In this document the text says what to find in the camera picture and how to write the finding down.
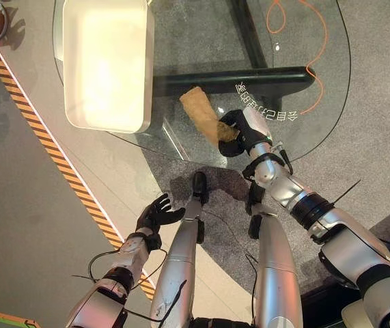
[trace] hazard stripe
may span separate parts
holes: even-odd
[[[20,110],[23,118],[32,128],[40,143],[47,151],[48,155],[52,158],[53,162],[57,165],[58,170],[67,180],[70,187],[74,190],[76,196],[85,206],[92,219],[98,225],[99,229],[114,248],[120,248],[122,246],[122,240],[117,235],[117,232],[105,217],[104,213],[101,211],[95,199],[92,197],[92,195],[89,194],[81,179],[76,175],[69,162],[67,162],[62,151],[53,141],[51,135],[48,133],[43,123],[41,123],[37,113],[28,103],[19,86],[12,78],[12,73],[8,70],[1,57],[0,79],[3,82],[6,90],[10,93],[11,99],[16,103],[16,106]],[[147,280],[140,284],[140,288],[145,292],[145,295],[148,299],[152,299],[154,297],[154,287]]]

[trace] glass table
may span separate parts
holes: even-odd
[[[60,79],[63,3],[56,0],[53,20]],[[350,53],[336,1],[154,0],[151,9],[151,125],[114,137],[185,161],[245,168],[245,156],[221,156],[185,113],[179,97],[195,86],[219,117],[257,109],[274,144],[282,141],[292,160],[316,148],[337,124],[348,93]]]

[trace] floor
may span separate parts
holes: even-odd
[[[90,259],[109,250],[0,81],[0,312],[63,327],[92,286],[71,275],[86,275]],[[111,261],[98,261],[95,274]],[[142,312],[150,302],[137,289],[129,303]],[[129,321],[128,327],[149,327]]]
[[[316,150],[295,161],[294,169],[297,175],[330,200],[335,199],[361,178],[362,182],[339,201],[338,206],[354,215],[365,227],[375,226],[374,229],[377,229],[379,224],[381,227],[380,222],[385,217],[390,218],[390,3],[371,0],[351,3],[342,0],[339,4],[350,36],[352,56],[348,101],[335,130]],[[216,316],[248,321],[250,317],[248,290],[253,276],[243,254],[244,249],[247,249],[256,255],[257,247],[249,241],[246,233],[249,224],[249,218],[243,210],[246,182],[235,171],[202,167],[193,163],[171,160],[151,152],[142,152],[137,147],[123,143],[107,133],[79,130],[69,125],[63,110],[62,85],[53,59],[51,38],[53,1],[36,3],[30,0],[11,0],[6,1],[5,6],[12,17],[12,23],[7,38],[0,42],[2,56],[121,235],[126,236],[133,231],[135,220],[142,208],[161,191],[170,191],[175,200],[174,204],[180,206],[189,194],[190,175],[196,169],[202,169],[207,173],[212,192],[210,203],[204,213],[206,241],[202,247],[197,248],[197,285],[193,313],[195,316]],[[8,95],[4,94],[3,97],[0,97],[3,99],[0,108],[8,104]],[[6,223],[2,221],[0,249],[8,249],[10,245],[8,237],[12,238],[13,235],[23,232],[22,227],[26,226],[31,229],[27,238],[13,239],[13,243],[23,250],[19,258],[13,258],[14,261],[11,261],[12,264],[17,263],[17,265],[11,264],[13,276],[20,278],[18,264],[28,265],[27,257],[35,261],[39,260],[38,263],[43,262],[41,252],[31,247],[36,241],[37,233],[40,232],[38,236],[41,236],[43,230],[38,224],[35,226],[29,224],[29,221],[35,221],[33,217],[29,218],[29,215],[25,215],[25,213],[32,213],[28,210],[28,206],[31,206],[30,209],[36,209],[32,215],[42,218],[39,221],[41,224],[53,223],[54,225],[51,226],[55,227],[52,230],[48,226],[45,227],[53,234],[47,232],[38,241],[40,242],[40,239],[45,241],[45,245],[51,251],[48,256],[58,256],[57,261],[68,263],[68,266],[57,268],[52,276],[48,276],[48,280],[45,279],[52,284],[48,283],[41,289],[40,285],[37,285],[37,281],[41,282],[38,277],[32,277],[30,274],[28,275],[31,277],[26,276],[30,279],[27,281],[34,282],[35,286],[38,286],[37,290],[48,293],[45,299],[46,303],[50,303],[48,306],[53,307],[51,311],[47,311],[46,305],[42,307],[41,302],[34,302],[31,311],[25,306],[27,303],[21,305],[7,300],[0,303],[0,311],[5,308],[5,311],[13,310],[17,312],[16,315],[23,317],[37,318],[38,316],[44,326],[59,327],[59,324],[55,326],[52,324],[60,323],[62,320],[53,314],[66,313],[67,309],[72,307],[74,299],[78,299],[84,289],[86,290],[87,282],[72,280],[72,284],[78,284],[74,289],[76,294],[69,294],[69,290],[64,288],[62,297],[53,295],[56,294],[56,290],[49,286],[58,286],[57,283],[62,277],[72,274],[73,269],[76,273],[78,268],[87,263],[91,254],[99,252],[102,248],[106,250],[105,247],[109,244],[91,220],[81,221],[80,218],[87,213],[75,199],[74,194],[69,191],[62,176],[59,175],[57,178],[57,171],[53,164],[49,160],[48,163],[45,162],[44,156],[47,155],[44,151],[41,149],[41,154],[38,155],[41,158],[38,156],[34,158],[34,153],[38,153],[40,145],[32,132],[27,131],[26,124],[20,123],[19,117],[10,117],[13,115],[14,110],[6,108],[0,110],[0,129],[3,131],[0,132],[0,143],[10,142],[10,147],[0,149],[0,159],[2,159],[0,161],[5,162],[6,154],[17,149],[18,144],[24,144],[26,147],[20,147],[20,155],[17,152],[14,156],[19,156],[21,165],[28,163],[28,166],[24,167],[26,169],[23,168],[21,172],[33,174],[35,178],[20,179],[20,174],[15,173],[14,167],[10,167],[7,163],[2,165],[5,174],[1,176],[14,177],[8,184],[9,189],[6,189],[12,198],[6,202],[8,206],[11,204],[15,206],[17,215],[14,217],[23,221],[20,225],[13,224],[12,220]],[[35,145],[28,145],[27,143],[31,144],[32,138]],[[26,154],[30,157],[28,161],[24,160]],[[38,173],[43,169],[45,174],[40,176]],[[46,187],[48,191],[57,190],[53,193],[57,198],[51,193],[51,199],[58,200],[56,204],[62,206],[47,204],[48,196],[42,197],[42,193],[38,194],[41,195],[41,199],[38,200],[42,203],[41,206],[44,206],[41,207],[41,211],[37,205],[32,207],[33,203],[23,206],[20,199],[25,199],[25,196],[26,199],[31,197],[28,190],[43,189],[45,183],[51,186]],[[3,190],[4,184],[5,181],[0,183],[0,190]],[[20,193],[14,192],[16,190],[28,194],[21,197]],[[8,211],[0,207],[0,218],[5,216],[5,212]],[[305,232],[293,219],[283,213],[280,218],[295,255],[301,291],[305,292],[319,285],[326,278],[326,271],[316,260],[319,247],[307,238]],[[175,231],[176,227],[173,226],[162,228],[161,234],[165,247],[169,247]],[[390,224],[375,231],[381,233],[380,237],[390,238]],[[72,232],[74,235],[71,236],[72,241],[70,241],[67,236]],[[65,242],[53,245],[51,241],[54,240]],[[96,244],[88,242],[90,240],[96,241]],[[60,253],[60,249],[67,247],[75,251],[73,259],[71,256],[66,256],[64,252]],[[232,251],[233,258],[228,256],[229,251]],[[151,272],[160,261],[161,255],[152,254],[146,270]],[[4,268],[7,264],[9,262],[1,262],[0,268]],[[44,263],[41,265],[39,273],[51,270],[47,263],[46,266]],[[11,288],[5,284],[0,284],[0,290]],[[17,286],[14,286],[14,290],[20,291],[20,280]],[[133,308],[142,305],[145,297],[139,293],[135,300],[140,303],[134,303]]]

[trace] gray floor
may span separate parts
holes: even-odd
[[[70,275],[86,275],[90,258],[111,249],[0,82],[0,312],[64,327],[91,287]],[[96,276],[110,264],[97,262]],[[150,302],[137,289],[128,307],[148,313]]]
[[[329,200],[362,179],[337,205],[367,228],[377,224],[376,229],[385,217],[390,218],[390,3],[340,1],[340,8],[352,56],[348,101],[334,131],[317,149],[295,161],[294,169]],[[250,290],[253,273],[244,249],[256,255],[257,244],[247,236],[249,217],[244,206],[248,187],[243,178],[235,171],[144,153],[161,189],[173,195],[177,206],[189,196],[190,175],[197,169],[207,173],[212,192],[205,207],[206,240],[202,246]],[[281,212],[280,219],[294,252],[301,292],[306,292],[327,277],[317,261],[319,247],[285,213]],[[390,238],[390,225],[376,231],[379,237]]]

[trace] white tray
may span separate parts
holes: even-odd
[[[121,133],[149,126],[154,17],[145,0],[66,0],[63,56],[71,124]]]

